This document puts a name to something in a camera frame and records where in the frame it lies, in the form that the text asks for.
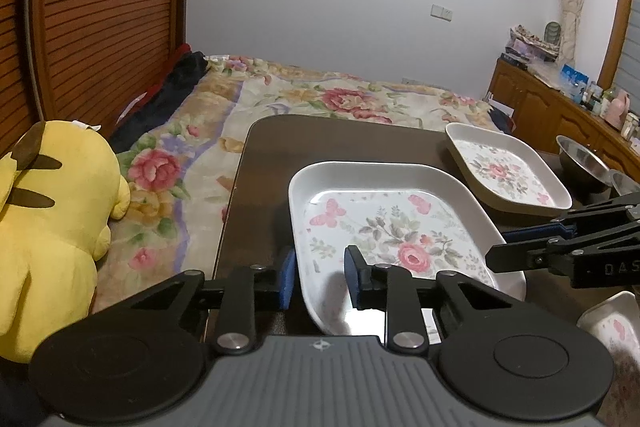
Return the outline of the large steel bowl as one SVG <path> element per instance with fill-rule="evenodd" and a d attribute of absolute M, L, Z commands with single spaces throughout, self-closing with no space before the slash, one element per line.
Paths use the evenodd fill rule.
<path fill-rule="evenodd" d="M 565 135 L 558 135 L 555 142 L 563 176 L 571 186 L 590 194 L 603 193 L 611 186 L 610 168 L 589 148 Z"/>

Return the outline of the floral tray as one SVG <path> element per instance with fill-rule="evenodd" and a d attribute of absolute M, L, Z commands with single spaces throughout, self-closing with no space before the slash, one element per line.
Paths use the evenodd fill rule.
<path fill-rule="evenodd" d="M 601 341 L 615 360 L 639 363 L 639 305 L 631 291 L 620 291 L 587 310 L 577 326 Z"/>
<path fill-rule="evenodd" d="M 323 161 L 298 170 L 288 207 L 305 306 L 329 335 L 384 334 L 384 315 L 358 311 L 348 295 L 344 250 L 370 265 L 397 265 L 431 279 L 456 270 L 522 300 L 521 272 L 496 274 L 489 248 L 503 237 L 471 191 L 435 167 Z"/>
<path fill-rule="evenodd" d="M 451 156 L 474 195 L 491 208 L 558 217 L 573 206 L 567 188 L 536 150 L 512 135 L 450 122 Z"/>

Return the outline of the small steel bowl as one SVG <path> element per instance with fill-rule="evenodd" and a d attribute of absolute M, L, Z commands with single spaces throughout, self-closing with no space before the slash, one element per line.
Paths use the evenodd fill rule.
<path fill-rule="evenodd" d="M 634 181 L 628 174 L 617 169 L 611 169 L 608 175 L 611 181 L 611 198 L 640 192 L 640 184 Z"/>

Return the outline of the floral tray back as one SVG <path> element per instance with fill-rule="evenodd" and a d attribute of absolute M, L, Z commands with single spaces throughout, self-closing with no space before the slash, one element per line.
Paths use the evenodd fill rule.
<path fill-rule="evenodd" d="M 573 206 L 567 188 L 536 150 L 512 135 L 450 122 L 451 156 L 474 195 L 491 208 L 558 217 Z"/>

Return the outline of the wooden sideboard cabinet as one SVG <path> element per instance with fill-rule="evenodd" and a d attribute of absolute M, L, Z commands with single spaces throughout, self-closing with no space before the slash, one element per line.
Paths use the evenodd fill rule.
<path fill-rule="evenodd" d="M 535 150 L 556 153 L 555 138 L 566 135 L 596 153 L 608 167 L 639 179 L 639 155 L 620 132 L 529 72 L 499 58 L 487 93 L 513 109 L 513 134 Z"/>

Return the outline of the pink bottle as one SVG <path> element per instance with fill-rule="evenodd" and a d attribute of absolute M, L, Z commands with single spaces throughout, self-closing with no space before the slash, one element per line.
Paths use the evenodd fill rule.
<path fill-rule="evenodd" d="M 608 104 L 604 120 L 614 129 L 622 130 L 629 107 L 629 94 L 623 89 L 618 90 L 616 97 Z"/>

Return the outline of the white paper box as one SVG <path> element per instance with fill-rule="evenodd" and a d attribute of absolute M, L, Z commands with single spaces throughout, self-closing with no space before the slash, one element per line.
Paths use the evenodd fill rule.
<path fill-rule="evenodd" d="M 490 106 L 489 116 L 494 125 L 502 132 L 512 133 L 515 129 L 514 109 L 498 102 L 490 91 L 486 93 L 484 101 Z"/>

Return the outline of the floral bed quilt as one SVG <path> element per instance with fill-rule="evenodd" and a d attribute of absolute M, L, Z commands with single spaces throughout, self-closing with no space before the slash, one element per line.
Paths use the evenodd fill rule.
<path fill-rule="evenodd" d="M 129 183 L 125 218 L 99 267 L 101 310 L 184 269 L 208 272 L 250 126 L 311 116 L 442 131 L 450 122 L 494 129 L 489 105 L 441 87 L 401 86 L 244 56 L 206 58 L 208 69 L 165 124 L 116 153 Z"/>

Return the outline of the blue box on sideboard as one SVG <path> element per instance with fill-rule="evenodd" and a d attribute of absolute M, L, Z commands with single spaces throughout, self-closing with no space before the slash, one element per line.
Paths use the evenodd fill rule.
<path fill-rule="evenodd" d="M 560 88 L 567 98 L 570 98 L 575 103 L 582 101 L 582 95 L 584 94 L 588 83 L 589 77 L 578 72 L 572 66 L 564 64 L 560 72 Z"/>

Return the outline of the pile of folded fabrics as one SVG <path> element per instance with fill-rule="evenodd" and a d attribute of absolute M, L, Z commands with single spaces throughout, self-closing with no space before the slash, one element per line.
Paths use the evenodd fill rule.
<path fill-rule="evenodd" d="M 560 48 L 542 40 L 522 25 L 510 28 L 509 40 L 506 43 L 506 53 L 518 56 L 524 62 L 555 62 Z"/>

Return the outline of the dark clothes on bed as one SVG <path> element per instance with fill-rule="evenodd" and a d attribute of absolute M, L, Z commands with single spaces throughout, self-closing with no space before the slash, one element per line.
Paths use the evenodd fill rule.
<path fill-rule="evenodd" d="M 164 70 L 163 77 L 134 104 L 108 139 L 115 153 L 126 152 L 145 132 L 165 124 L 208 69 L 205 55 L 186 46 L 178 49 L 166 64 L 169 65 L 172 69 Z"/>

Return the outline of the yellow pikachu plush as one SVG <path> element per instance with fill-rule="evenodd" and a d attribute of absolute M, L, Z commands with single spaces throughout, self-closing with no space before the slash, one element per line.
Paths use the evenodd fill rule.
<path fill-rule="evenodd" d="M 27 363 L 43 340 L 88 315 L 108 224 L 129 205 L 115 153 L 88 124 L 37 122 L 2 157 L 2 358 Z"/>

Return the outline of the white wall switch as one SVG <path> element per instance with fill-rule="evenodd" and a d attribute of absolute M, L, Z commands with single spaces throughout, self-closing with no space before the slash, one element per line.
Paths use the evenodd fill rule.
<path fill-rule="evenodd" d="M 446 9 L 443 6 L 433 4 L 431 8 L 431 17 L 439 18 L 440 20 L 446 20 L 446 22 L 452 21 L 452 11 Z"/>

